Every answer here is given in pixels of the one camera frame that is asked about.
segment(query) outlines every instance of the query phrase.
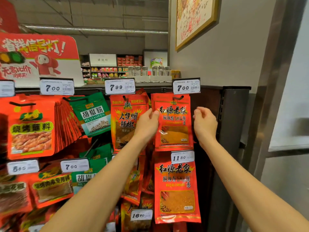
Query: spice bottle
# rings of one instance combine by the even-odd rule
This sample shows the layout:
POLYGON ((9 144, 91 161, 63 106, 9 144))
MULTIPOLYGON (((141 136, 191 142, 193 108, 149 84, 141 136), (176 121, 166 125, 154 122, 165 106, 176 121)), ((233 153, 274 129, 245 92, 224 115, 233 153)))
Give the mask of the spice bottle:
POLYGON ((135 76, 134 66, 128 67, 128 76, 135 76))
POLYGON ((158 75, 158 66, 152 66, 152 75, 157 76, 158 75))
POLYGON ((159 66, 158 67, 158 76, 163 76, 163 72, 164 72, 164 66, 159 66))
POLYGON ((164 75, 165 76, 171 75, 171 67, 164 67, 164 75))
POLYGON ((140 66, 135 67, 135 76, 141 76, 141 67, 140 66))
POLYGON ((141 67, 141 75, 148 76, 148 67, 141 67))

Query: hand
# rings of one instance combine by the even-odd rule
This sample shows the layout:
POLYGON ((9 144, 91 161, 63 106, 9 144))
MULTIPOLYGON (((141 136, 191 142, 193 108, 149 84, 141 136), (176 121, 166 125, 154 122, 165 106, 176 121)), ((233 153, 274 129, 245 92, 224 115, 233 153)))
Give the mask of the hand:
POLYGON ((159 111, 152 112, 152 108, 142 114, 136 123, 134 136, 142 138, 147 143, 158 130, 159 114, 159 111))
POLYGON ((194 131, 199 142, 215 141, 218 122, 208 108, 197 107, 194 110, 194 131))

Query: fluorescent light strip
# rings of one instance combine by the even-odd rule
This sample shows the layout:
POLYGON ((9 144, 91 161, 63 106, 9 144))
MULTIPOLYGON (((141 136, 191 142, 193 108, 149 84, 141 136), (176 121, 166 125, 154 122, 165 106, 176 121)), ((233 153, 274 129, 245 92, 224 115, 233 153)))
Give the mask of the fluorescent light strip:
POLYGON ((30 29, 46 29, 46 30, 67 30, 67 31, 93 31, 93 32, 120 32, 120 33, 152 33, 152 34, 168 34, 168 31, 158 30, 141 30, 141 29, 117 29, 117 28, 94 28, 94 27, 67 27, 67 26, 51 26, 51 25, 29 25, 22 24, 30 29))

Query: red cartoon bird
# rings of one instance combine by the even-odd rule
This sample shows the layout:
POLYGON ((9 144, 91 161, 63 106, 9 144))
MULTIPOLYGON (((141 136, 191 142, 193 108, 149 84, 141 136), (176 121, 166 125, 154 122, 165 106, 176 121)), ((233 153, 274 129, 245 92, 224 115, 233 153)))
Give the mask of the red cartoon bird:
POLYGON ((39 75, 52 75, 61 74, 56 70, 58 67, 58 61, 47 55, 39 54, 34 58, 35 62, 30 62, 35 68, 39 70, 39 75))

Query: green pepper powder packet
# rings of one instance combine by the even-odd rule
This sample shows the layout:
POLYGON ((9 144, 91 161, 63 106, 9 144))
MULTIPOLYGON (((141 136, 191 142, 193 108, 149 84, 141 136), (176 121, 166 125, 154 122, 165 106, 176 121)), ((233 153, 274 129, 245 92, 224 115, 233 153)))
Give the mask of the green pepper powder packet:
POLYGON ((80 158, 87 158, 89 170, 71 173, 74 194, 80 191, 94 176, 112 160, 112 147, 110 144, 92 149, 87 156, 87 152, 79 154, 80 158))
POLYGON ((111 112, 101 92, 69 97, 70 105, 85 134, 93 137, 111 130, 111 112))

